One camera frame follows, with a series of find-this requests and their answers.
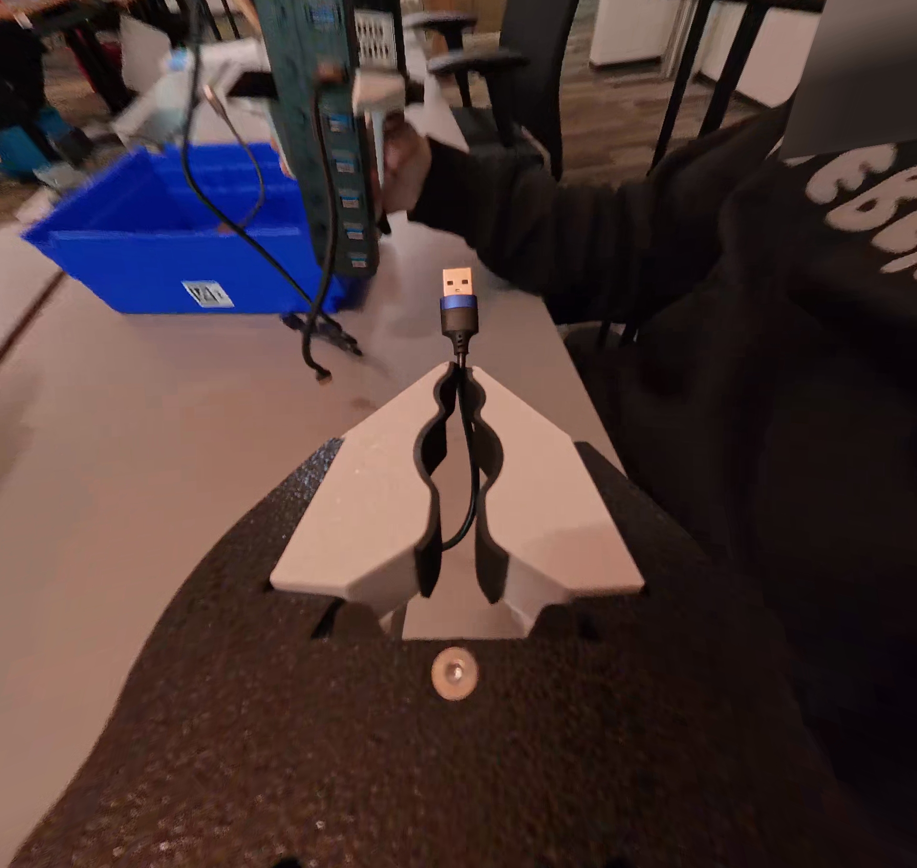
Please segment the person's right hand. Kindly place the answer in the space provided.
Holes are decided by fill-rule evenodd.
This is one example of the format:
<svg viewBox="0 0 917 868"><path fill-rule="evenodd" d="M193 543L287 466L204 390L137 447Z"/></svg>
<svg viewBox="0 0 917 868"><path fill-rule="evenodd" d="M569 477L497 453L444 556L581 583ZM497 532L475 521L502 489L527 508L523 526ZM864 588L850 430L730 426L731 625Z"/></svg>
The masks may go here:
<svg viewBox="0 0 917 868"><path fill-rule="evenodd" d="M403 113L384 120L382 207L388 215L412 211L422 195L432 163L429 140Z"/></svg>

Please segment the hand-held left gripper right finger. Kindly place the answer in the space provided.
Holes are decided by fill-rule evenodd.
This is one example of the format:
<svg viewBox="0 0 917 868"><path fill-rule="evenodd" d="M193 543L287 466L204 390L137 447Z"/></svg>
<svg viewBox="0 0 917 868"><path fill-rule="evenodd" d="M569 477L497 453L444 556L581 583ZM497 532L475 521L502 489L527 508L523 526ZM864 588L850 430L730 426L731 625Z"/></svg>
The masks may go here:
<svg viewBox="0 0 917 868"><path fill-rule="evenodd" d="M475 573L521 635L545 608L631 596L645 579L579 444L481 368L467 372L477 496Z"/></svg>

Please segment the white cabinet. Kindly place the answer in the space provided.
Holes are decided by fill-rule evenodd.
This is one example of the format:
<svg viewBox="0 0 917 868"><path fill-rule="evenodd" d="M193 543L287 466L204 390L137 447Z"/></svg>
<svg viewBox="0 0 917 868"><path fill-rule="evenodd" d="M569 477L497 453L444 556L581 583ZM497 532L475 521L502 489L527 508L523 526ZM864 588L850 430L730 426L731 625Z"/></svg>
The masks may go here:
<svg viewBox="0 0 917 868"><path fill-rule="evenodd" d="M660 61L666 53L680 0L599 0L590 46L595 70Z"/></svg>

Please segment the black USB hub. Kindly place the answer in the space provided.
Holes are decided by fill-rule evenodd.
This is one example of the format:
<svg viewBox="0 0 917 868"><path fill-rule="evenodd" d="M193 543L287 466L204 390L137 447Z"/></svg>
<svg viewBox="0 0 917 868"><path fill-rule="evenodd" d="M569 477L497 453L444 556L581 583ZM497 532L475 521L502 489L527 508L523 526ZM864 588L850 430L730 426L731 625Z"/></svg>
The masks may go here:
<svg viewBox="0 0 917 868"><path fill-rule="evenodd" d="M315 259L336 278L372 278L379 237L368 131L352 114L359 66L353 0L252 2L276 88L271 114Z"/></svg>

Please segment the blue plastic bin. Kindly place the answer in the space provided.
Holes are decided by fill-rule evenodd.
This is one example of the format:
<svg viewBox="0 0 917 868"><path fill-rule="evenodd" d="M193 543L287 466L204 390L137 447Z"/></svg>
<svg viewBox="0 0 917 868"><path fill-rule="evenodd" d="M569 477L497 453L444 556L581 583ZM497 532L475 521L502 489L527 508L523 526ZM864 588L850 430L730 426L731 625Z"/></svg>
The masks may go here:
<svg viewBox="0 0 917 868"><path fill-rule="evenodd" d="M265 201L246 231L312 295L321 269L295 182L268 142L255 142ZM258 200L258 177L238 144L192 145L204 194L233 220ZM181 151L140 148L64 199L24 232L59 268L111 309L143 315L279 315L306 302L188 186Z"/></svg>

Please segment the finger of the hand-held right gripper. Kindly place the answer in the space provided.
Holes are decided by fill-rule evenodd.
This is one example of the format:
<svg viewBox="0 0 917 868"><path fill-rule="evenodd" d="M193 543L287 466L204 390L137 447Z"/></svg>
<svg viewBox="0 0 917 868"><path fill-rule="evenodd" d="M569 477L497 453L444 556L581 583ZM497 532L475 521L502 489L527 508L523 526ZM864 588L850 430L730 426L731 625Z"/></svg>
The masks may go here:
<svg viewBox="0 0 917 868"><path fill-rule="evenodd" d="M359 68L352 83L352 114L383 117L403 112L407 106L407 83L398 71Z"/></svg>
<svg viewBox="0 0 917 868"><path fill-rule="evenodd" d="M384 189L386 116L383 112L366 112L364 122L373 143L373 162L377 185L379 189Z"/></svg>

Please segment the black office chair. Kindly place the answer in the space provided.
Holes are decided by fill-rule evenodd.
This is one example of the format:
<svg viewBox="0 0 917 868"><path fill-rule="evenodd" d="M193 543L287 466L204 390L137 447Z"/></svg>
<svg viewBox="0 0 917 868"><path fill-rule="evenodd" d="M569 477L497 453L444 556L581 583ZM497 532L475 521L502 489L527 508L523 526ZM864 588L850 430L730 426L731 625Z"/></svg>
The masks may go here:
<svg viewBox="0 0 917 868"><path fill-rule="evenodd" d="M427 61L435 78L452 77L461 107L452 115L469 151L493 159L510 151L525 164L546 164L555 180L564 172L560 76L579 0L508 0L499 43L465 47L476 15L421 11L403 18L409 30L434 32L447 51Z"/></svg>

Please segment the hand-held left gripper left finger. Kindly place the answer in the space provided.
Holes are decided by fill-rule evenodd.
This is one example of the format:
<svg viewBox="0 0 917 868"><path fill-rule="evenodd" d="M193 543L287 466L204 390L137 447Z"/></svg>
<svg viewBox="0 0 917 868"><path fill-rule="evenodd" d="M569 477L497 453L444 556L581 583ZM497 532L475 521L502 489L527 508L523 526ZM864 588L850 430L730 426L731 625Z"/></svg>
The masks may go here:
<svg viewBox="0 0 917 868"><path fill-rule="evenodd" d="M431 592L440 504L422 445L432 432L436 469L451 414L442 388L454 392L454 373L453 364L435 366L345 432L269 576L274 590L359 605L385 632L416 595Z"/></svg>

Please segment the white basket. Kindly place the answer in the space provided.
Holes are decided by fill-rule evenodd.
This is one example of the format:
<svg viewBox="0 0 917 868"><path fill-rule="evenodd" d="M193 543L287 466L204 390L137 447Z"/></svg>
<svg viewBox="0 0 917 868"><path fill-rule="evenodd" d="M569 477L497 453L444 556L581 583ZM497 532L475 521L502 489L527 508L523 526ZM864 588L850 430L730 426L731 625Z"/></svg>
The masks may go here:
<svg viewBox="0 0 917 868"><path fill-rule="evenodd" d="M398 68L393 14L386 11L355 10L354 28L361 67L380 70Z"/></svg>

